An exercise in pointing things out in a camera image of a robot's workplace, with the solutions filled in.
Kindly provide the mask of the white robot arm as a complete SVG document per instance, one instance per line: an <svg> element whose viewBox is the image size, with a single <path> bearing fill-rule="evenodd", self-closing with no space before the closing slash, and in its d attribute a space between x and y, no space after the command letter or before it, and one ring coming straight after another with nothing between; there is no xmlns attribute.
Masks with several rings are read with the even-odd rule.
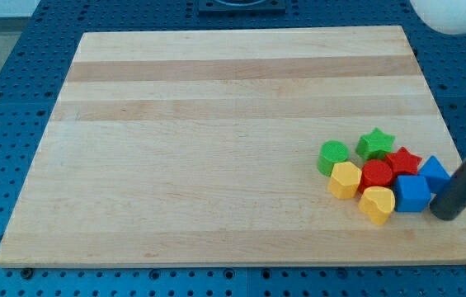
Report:
<svg viewBox="0 0 466 297"><path fill-rule="evenodd" d="M432 30L466 34L466 0L410 0L415 13Z"/></svg>

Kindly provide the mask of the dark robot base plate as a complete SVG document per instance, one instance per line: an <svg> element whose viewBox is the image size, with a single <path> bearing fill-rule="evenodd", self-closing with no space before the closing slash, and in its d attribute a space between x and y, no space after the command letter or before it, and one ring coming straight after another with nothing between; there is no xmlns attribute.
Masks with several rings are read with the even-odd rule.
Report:
<svg viewBox="0 0 466 297"><path fill-rule="evenodd" d="M284 13L287 7L285 0L199 0L197 2L199 16L226 14L258 14Z"/></svg>

